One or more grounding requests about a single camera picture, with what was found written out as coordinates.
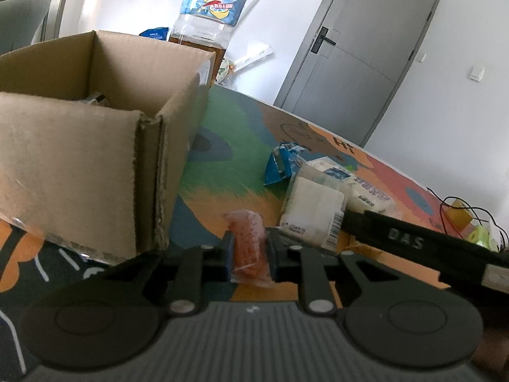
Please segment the panda pattern cushion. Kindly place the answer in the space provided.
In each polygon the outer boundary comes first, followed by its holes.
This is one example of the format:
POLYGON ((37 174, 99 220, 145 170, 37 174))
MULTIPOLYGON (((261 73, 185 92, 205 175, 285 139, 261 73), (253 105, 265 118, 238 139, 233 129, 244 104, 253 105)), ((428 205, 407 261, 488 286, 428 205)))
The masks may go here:
POLYGON ((227 58, 223 58, 216 76, 216 83, 219 85, 225 79, 228 78, 229 74, 233 73, 235 69, 235 63, 227 58))

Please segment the white light switch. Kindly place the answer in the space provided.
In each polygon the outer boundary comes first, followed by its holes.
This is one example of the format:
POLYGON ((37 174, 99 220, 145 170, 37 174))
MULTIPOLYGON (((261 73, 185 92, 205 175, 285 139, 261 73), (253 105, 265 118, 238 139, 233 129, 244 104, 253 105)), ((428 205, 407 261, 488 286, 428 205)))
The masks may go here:
POLYGON ((484 78, 485 67, 483 65, 472 65, 469 72, 469 79, 480 83, 484 78))

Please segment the colourful cartoon table mat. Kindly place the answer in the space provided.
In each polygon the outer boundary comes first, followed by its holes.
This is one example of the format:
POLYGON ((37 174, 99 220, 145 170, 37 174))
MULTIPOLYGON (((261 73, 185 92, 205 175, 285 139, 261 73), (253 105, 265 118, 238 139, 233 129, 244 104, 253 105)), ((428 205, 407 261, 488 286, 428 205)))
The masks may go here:
MULTIPOLYGON (((423 186, 343 138, 250 97, 213 88, 180 182, 169 230, 173 249, 215 245, 223 215, 251 209, 277 224, 286 186, 265 186, 263 173, 282 141, 306 159, 328 156, 384 191, 407 222, 440 229, 439 202, 423 186)), ((208 286, 211 306, 173 323, 130 363, 70 373, 41 366, 19 342, 19 319, 32 301, 102 270, 10 225, 1 227, 1 378, 4 381, 478 381, 467 363, 441 371, 406 371, 366 357, 334 322, 303 314, 294 285, 256 289, 208 286)))

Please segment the white cake snack packet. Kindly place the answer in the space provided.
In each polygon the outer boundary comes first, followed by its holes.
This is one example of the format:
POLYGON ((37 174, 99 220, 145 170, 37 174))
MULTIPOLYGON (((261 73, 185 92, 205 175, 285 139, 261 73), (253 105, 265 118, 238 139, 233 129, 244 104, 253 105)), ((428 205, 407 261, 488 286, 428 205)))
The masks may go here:
POLYGON ((335 253, 346 203, 340 180, 303 166, 289 184, 279 228, 309 245, 335 253))

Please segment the orange jelly snack packet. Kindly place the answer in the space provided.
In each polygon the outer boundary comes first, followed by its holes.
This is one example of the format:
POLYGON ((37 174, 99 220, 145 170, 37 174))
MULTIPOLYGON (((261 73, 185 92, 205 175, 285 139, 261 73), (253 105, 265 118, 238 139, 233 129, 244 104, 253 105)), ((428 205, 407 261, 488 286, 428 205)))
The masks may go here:
POLYGON ((231 280, 237 284, 273 287, 266 247, 268 233, 261 215, 248 209, 236 209, 223 218, 234 236, 231 280))

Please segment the yellow box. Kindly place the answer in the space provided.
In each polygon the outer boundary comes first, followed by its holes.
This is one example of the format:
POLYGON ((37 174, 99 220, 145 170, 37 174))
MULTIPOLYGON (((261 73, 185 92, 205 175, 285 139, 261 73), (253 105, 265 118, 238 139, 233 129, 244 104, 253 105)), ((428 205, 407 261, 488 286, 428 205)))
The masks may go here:
POLYGON ((459 198, 455 198, 451 203, 445 203, 445 215, 458 232, 463 232, 474 220, 469 206, 459 198))

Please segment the open cardboard box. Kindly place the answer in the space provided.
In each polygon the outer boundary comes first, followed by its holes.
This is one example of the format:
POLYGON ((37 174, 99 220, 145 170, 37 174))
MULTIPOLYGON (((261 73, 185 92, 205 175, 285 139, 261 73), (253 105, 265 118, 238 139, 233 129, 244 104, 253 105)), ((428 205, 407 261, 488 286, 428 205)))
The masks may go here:
POLYGON ((104 31, 4 54, 4 221, 109 264, 166 248, 214 59, 104 31), (79 102, 96 91, 109 107, 79 102))

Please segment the large iced tea bottle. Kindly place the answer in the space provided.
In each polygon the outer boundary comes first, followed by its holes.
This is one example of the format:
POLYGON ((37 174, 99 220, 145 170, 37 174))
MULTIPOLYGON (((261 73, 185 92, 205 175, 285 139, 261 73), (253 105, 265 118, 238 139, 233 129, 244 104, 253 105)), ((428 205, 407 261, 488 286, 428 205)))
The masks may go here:
POLYGON ((215 55, 211 83, 216 81, 233 31, 247 0, 183 0, 169 40, 215 55))

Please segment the grey chair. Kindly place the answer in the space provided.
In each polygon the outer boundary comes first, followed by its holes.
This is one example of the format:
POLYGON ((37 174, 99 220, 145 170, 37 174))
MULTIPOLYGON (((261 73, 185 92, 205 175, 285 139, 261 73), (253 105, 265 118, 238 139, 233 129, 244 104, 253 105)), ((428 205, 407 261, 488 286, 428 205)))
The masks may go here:
POLYGON ((0 54, 32 44, 51 0, 1 0, 0 54))

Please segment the purple mochi snack packet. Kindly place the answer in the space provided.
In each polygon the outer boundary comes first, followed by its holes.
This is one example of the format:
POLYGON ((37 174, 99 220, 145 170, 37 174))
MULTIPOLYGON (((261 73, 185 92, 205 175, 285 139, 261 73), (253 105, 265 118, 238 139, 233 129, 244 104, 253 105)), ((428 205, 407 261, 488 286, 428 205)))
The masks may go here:
POLYGON ((91 95, 86 98, 80 99, 79 102, 88 105, 109 107, 109 101, 107 97, 98 91, 91 93, 91 95))

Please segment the white foam board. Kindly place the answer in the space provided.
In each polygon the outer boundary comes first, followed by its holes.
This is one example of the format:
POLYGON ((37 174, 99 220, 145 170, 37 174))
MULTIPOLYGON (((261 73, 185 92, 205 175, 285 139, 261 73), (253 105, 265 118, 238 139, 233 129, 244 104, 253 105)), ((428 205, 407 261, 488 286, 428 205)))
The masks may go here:
POLYGON ((248 0, 247 8, 242 11, 239 22, 235 27, 227 50, 229 75, 241 72, 247 67, 253 66, 256 62, 268 57, 274 51, 271 46, 262 42, 256 37, 254 27, 246 25, 252 11, 262 0, 248 0))

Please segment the blue bag on rack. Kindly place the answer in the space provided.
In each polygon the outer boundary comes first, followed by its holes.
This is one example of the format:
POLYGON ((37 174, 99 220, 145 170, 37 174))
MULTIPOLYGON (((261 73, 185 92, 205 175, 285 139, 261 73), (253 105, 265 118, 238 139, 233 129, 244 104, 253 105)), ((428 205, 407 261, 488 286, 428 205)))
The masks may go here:
POLYGON ((167 40, 168 32, 168 27, 158 27, 153 29, 146 29, 139 33, 139 36, 154 40, 167 40))

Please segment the blue snack wrapper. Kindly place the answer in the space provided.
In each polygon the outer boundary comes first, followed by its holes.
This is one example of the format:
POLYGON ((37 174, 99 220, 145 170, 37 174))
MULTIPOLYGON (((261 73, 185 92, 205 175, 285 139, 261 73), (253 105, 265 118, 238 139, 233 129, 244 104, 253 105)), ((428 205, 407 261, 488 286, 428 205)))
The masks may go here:
POLYGON ((304 164, 304 152, 307 152, 307 149, 295 142, 280 142, 269 155, 263 178, 264 185, 275 185, 290 179, 304 164))

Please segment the green tissue box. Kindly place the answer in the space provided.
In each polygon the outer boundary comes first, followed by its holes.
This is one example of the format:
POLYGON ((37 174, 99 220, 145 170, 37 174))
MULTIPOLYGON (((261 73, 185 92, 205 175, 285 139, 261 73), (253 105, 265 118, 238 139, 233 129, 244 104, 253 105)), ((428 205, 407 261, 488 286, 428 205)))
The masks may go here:
POLYGON ((467 241, 498 253, 502 248, 499 230, 489 223, 487 226, 477 225, 467 236, 467 241))

